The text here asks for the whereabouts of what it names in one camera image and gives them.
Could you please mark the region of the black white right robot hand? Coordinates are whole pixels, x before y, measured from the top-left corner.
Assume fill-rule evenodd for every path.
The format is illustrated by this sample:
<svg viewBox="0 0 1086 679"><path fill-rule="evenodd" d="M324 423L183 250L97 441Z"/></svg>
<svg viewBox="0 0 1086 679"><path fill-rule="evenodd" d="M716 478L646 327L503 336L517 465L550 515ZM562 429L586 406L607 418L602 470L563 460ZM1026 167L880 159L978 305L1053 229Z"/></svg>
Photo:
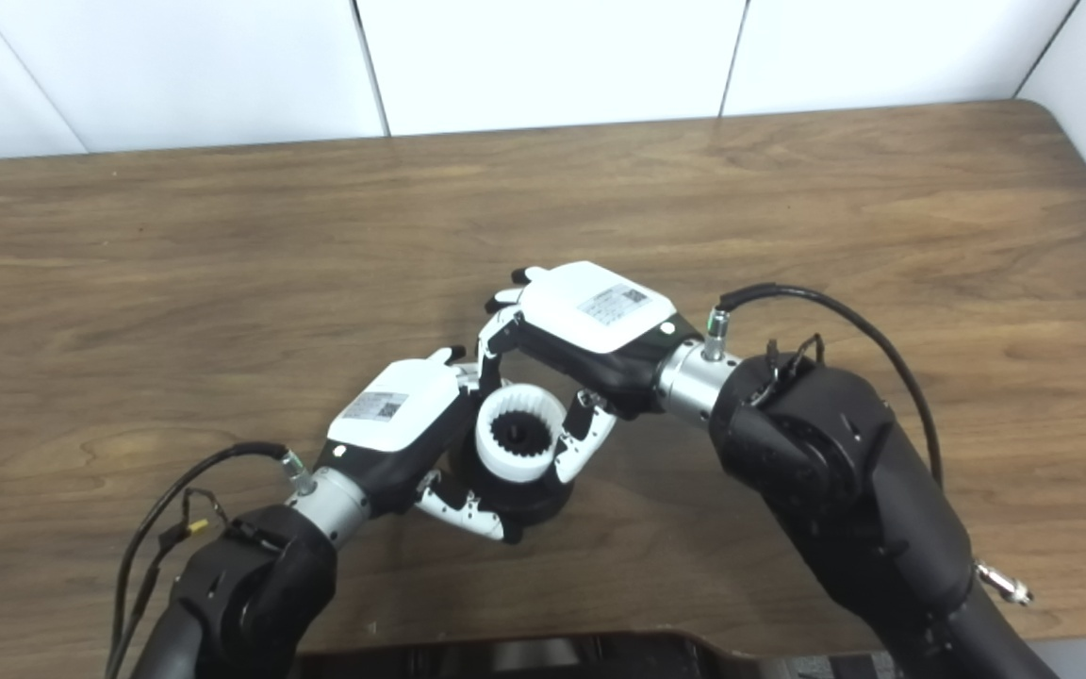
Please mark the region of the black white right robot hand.
<svg viewBox="0 0 1086 679"><path fill-rule="evenodd" d="M501 385L502 356L513 351L581 387L543 474L559 489L584 469L617 422L662 413L664 366L703 336L666 296L594 262L518 268L510 279L510 289L487 301L491 317L477 337L480 392Z"/></svg>

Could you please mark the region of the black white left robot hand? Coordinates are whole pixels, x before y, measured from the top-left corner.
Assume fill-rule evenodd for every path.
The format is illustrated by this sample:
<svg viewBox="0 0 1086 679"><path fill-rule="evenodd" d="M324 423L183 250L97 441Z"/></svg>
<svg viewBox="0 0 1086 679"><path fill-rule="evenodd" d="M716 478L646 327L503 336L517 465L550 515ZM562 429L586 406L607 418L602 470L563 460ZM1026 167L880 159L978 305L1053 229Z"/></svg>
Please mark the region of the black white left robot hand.
<svg viewBox="0 0 1086 679"><path fill-rule="evenodd" d="M388 364L329 424L299 511L334 546L358 525L416 507L435 520L503 544L522 529L440 469L445 453L473 430L477 367L462 345Z"/></svg>

